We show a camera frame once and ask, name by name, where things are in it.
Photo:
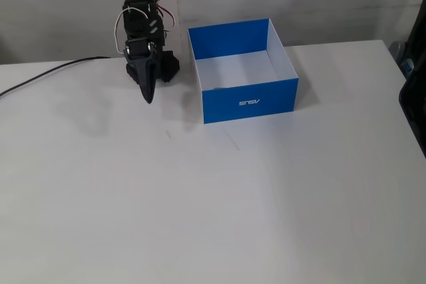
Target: blue box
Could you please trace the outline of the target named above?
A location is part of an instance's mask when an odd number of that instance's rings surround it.
[[[299,79],[269,19],[188,35],[204,123],[294,110]]]

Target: black cable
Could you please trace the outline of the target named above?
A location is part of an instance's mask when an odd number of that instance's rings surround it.
[[[18,84],[18,85],[16,85],[16,86],[14,86],[14,87],[12,87],[12,88],[10,88],[10,89],[7,89],[6,91],[3,91],[2,93],[0,93],[0,98],[1,98],[2,96],[4,96],[5,94],[8,94],[8,93],[9,93],[9,92],[11,92],[11,91],[14,91],[15,89],[18,89],[18,88],[20,88],[20,87],[22,87],[22,86],[25,86],[27,83],[30,83],[30,82],[32,82],[32,81],[34,81],[34,80],[37,80],[38,78],[41,78],[42,76],[45,76],[46,74],[49,74],[49,73],[51,73],[51,72],[53,72],[53,71],[56,71],[56,70],[58,70],[58,69],[61,69],[61,68],[67,67],[67,66],[69,66],[69,65],[74,65],[74,64],[76,64],[76,63],[82,63],[83,61],[97,60],[97,59],[108,59],[108,58],[109,58],[109,57],[90,57],[90,58],[84,58],[84,59],[79,59],[79,60],[71,61],[71,62],[69,62],[69,63],[64,63],[63,65],[57,66],[57,67],[55,67],[55,68],[53,68],[53,69],[51,69],[51,70],[48,70],[48,71],[46,71],[46,72],[44,72],[44,73],[42,73],[42,74],[39,74],[38,76],[35,76],[34,78],[31,78],[31,79],[29,79],[29,80],[27,80],[27,81],[25,81],[25,82],[22,82],[22,83],[20,83],[20,84]]]

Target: cardboard box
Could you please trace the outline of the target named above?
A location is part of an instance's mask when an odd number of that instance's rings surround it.
[[[269,19],[188,35],[204,123],[294,110],[299,79]]]

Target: white wire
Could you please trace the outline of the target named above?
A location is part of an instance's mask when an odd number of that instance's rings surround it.
[[[173,27],[172,27],[171,29],[165,29],[164,31],[169,32],[169,31],[173,30],[174,26],[176,25],[176,19],[174,18],[174,15],[173,15],[173,14],[172,14],[169,10],[167,10],[166,8],[164,8],[163,6],[160,6],[159,4],[157,4],[157,6],[158,6],[160,9],[162,9],[162,10],[166,11],[166,12],[167,12],[167,13],[168,13],[171,17],[172,17],[172,19],[173,19]],[[126,10],[128,10],[128,11],[130,11],[130,10],[136,10],[136,11],[138,11],[139,13],[142,13],[142,14],[145,16],[145,18],[147,18],[147,19],[148,19],[148,15],[147,15],[146,13],[144,13],[142,10],[137,9],[137,8],[134,8],[134,7],[129,7],[129,8],[123,9],[123,10],[120,12],[120,14],[119,14],[119,15],[118,15],[118,17],[117,17],[117,20],[116,20],[116,22],[115,22],[115,27],[114,27],[115,48],[117,49],[117,52],[118,52],[120,55],[123,55],[124,53],[122,53],[122,52],[120,51],[120,49],[118,48],[117,29],[118,29],[118,23],[120,22],[120,18],[121,18],[122,14],[123,14]]]
[[[176,24],[176,19],[174,18],[174,15],[169,10],[167,10],[163,6],[160,6],[159,4],[157,4],[157,7],[160,8],[160,9],[162,9],[162,10],[164,10],[164,11],[166,11],[172,17],[172,19],[173,19],[173,27],[171,29],[165,29],[164,31],[169,32],[169,31],[173,30],[173,28],[174,28],[174,26]]]
[[[120,15],[118,15],[117,20],[116,20],[116,22],[115,22],[115,27],[114,27],[115,48],[117,49],[117,51],[118,51],[118,53],[119,53],[120,55],[123,55],[124,53],[122,53],[122,52],[120,51],[120,49],[118,48],[117,28],[118,28],[118,23],[120,22],[120,18],[121,18],[122,14],[123,14],[126,10],[129,10],[129,11],[130,11],[130,10],[136,10],[136,11],[138,11],[138,12],[142,13],[142,14],[145,16],[145,18],[148,18],[148,15],[147,15],[146,13],[144,13],[142,10],[137,9],[137,8],[134,8],[134,7],[129,7],[129,8],[123,9],[123,10],[120,12]]]

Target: wire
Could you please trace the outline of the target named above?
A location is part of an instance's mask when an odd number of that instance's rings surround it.
[[[140,10],[140,9],[137,9],[137,8],[134,8],[134,7],[128,7],[128,8],[126,8],[126,9],[123,9],[121,12],[120,12],[120,14],[118,15],[118,17],[117,17],[117,20],[116,20],[116,22],[115,22],[115,27],[114,27],[114,39],[115,39],[115,48],[117,49],[117,52],[120,54],[120,55],[123,55],[124,53],[122,53],[121,51],[120,51],[120,49],[118,48],[118,39],[117,39],[117,28],[118,28],[118,23],[120,22],[120,18],[121,18],[121,16],[122,16],[122,14],[125,12],[125,11],[130,11],[130,10],[136,10],[136,11],[138,11],[139,13],[142,13],[144,16],[145,16],[145,18],[147,19],[148,18],[148,15],[146,14],[146,13],[144,13],[142,10]]]
[[[160,9],[162,9],[162,10],[164,10],[164,11],[166,11],[172,17],[172,19],[173,19],[173,27],[171,29],[165,29],[164,31],[169,32],[169,31],[173,30],[173,28],[174,28],[174,26],[176,24],[176,19],[174,18],[174,15],[169,10],[167,10],[163,6],[160,6],[159,4],[157,4],[157,7],[160,8]]]
[[[83,61],[97,60],[97,59],[108,59],[108,58],[109,58],[109,57],[90,57],[90,58],[84,58],[84,59],[79,59],[79,60],[71,61],[71,62],[69,62],[69,63],[64,63],[63,65],[57,66],[57,67],[55,67],[55,68],[53,68],[53,69],[51,69],[51,70],[48,70],[48,71],[46,71],[46,72],[44,72],[44,73],[42,73],[42,74],[39,74],[38,76],[35,76],[34,78],[31,78],[31,79],[29,79],[29,80],[27,80],[27,81],[25,81],[25,82],[22,82],[22,83],[20,83],[20,84],[18,84],[18,85],[16,85],[16,86],[14,86],[14,87],[12,87],[12,88],[10,88],[10,89],[7,89],[6,91],[3,91],[2,93],[0,93],[0,98],[1,98],[2,96],[4,96],[5,94],[8,94],[8,93],[9,93],[9,92],[11,92],[11,91],[14,91],[15,89],[18,89],[18,88],[20,88],[20,87],[22,87],[22,86],[25,86],[27,83],[30,83],[30,82],[32,82],[32,81],[34,81],[34,80],[37,80],[38,78],[41,78],[42,76],[45,76],[46,74],[49,74],[49,73],[51,73],[51,72],[53,72],[53,71],[56,71],[56,70],[58,70],[58,69],[61,69],[61,68],[63,68],[63,67],[67,67],[67,66],[69,66],[69,65],[74,65],[74,64],[76,64],[76,63],[82,63]]]

